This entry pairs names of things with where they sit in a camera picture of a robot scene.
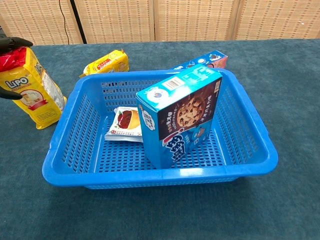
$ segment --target individually wrapped snack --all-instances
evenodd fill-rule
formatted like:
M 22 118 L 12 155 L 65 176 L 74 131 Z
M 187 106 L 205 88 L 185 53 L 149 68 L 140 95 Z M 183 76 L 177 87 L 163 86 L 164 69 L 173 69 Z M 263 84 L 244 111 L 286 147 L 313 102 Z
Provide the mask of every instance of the individually wrapped snack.
M 119 106 L 114 109 L 115 117 L 109 131 L 104 136 L 106 141 L 129 141 L 142 143 L 142 132 L 138 108 Z
M 0 55 L 0 87 L 22 95 L 14 100 L 43 129 L 57 122 L 67 99 L 29 47 Z
M 128 72 L 129 60 L 123 50 L 114 50 L 85 66 L 80 78 L 90 74 Z

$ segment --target black cable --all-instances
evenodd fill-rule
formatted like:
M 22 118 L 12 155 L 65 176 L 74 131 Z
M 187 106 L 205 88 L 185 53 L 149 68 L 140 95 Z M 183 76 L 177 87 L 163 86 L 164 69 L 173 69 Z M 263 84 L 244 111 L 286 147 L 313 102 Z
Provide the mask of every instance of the black cable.
M 82 28 L 82 24 L 81 24 L 81 21 L 80 21 L 80 17 L 79 17 L 79 14 L 78 14 L 78 10 L 77 10 L 77 7 L 76 7 L 75 0 L 70 0 L 70 3 L 71 3 L 71 6 L 72 6 L 72 10 L 73 10 L 73 14 L 74 14 L 74 17 L 75 17 L 75 20 L 76 20 L 76 24 L 78 25 L 78 29 L 79 29 L 79 32 L 80 32 L 80 35 L 81 35 L 81 38 L 82 38 L 82 42 L 84 44 L 87 44 L 86 36 L 85 36 L 85 33 L 84 33 L 84 29 Z
M 67 28 L 66 28 L 66 18 L 65 18 L 64 12 L 62 11 L 62 8 L 61 8 L 61 0 L 59 0 L 59 7 L 60 7 L 60 11 L 61 11 L 62 16 L 63 16 L 63 20 L 64 20 L 64 31 L 65 31 L 65 35 L 66 35 L 66 37 L 68 38 L 68 45 L 70 45 L 69 36 L 68 36 L 68 33 L 67 33 Z

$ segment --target lipo logo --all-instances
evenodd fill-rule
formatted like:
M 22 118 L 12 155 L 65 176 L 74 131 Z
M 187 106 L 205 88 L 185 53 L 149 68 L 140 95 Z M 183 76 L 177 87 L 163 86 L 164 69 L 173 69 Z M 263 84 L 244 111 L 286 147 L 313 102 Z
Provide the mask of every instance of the lipo logo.
M 26 77 L 21 77 L 19 79 L 15 79 L 13 81 L 5 81 L 5 84 L 11 89 L 17 88 L 22 84 L 27 84 L 28 83 L 28 78 Z

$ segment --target tabletop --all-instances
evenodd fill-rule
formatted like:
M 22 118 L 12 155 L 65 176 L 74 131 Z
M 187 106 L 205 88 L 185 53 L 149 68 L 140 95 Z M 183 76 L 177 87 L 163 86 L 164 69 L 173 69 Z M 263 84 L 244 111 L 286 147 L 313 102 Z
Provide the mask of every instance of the tabletop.
M 42 177 L 56 124 L 37 130 L 0 99 L 0 239 L 320 238 L 320 39 L 34 46 L 68 96 L 84 67 L 124 49 L 131 71 L 228 55 L 279 155 L 270 174 L 228 183 L 109 190 L 60 188 Z

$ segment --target cookie packet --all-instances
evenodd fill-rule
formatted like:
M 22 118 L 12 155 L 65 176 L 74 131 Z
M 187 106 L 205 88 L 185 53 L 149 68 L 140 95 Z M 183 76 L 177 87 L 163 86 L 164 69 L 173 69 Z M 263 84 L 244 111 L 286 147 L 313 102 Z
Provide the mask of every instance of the cookie packet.
M 129 60 L 124 50 L 114 50 L 107 55 L 89 63 L 85 66 L 83 74 L 79 77 L 88 76 L 90 74 L 128 72 Z
M 57 122 L 67 101 L 29 47 L 0 55 L 0 87 L 22 95 L 13 102 L 31 117 L 37 129 Z
M 142 132 L 138 108 L 119 106 L 114 109 L 115 117 L 109 131 L 105 134 L 106 141 L 129 141 L 142 143 Z
M 178 70 L 178 69 L 189 69 L 196 64 L 202 64 L 207 66 L 208 68 L 222 68 L 226 67 L 228 60 L 228 56 L 223 54 L 220 51 L 211 51 L 202 56 L 198 56 L 190 61 L 186 61 L 182 64 L 172 67 L 171 69 Z
M 204 143 L 210 134 L 222 75 L 201 64 L 136 93 L 145 156 L 157 169 Z

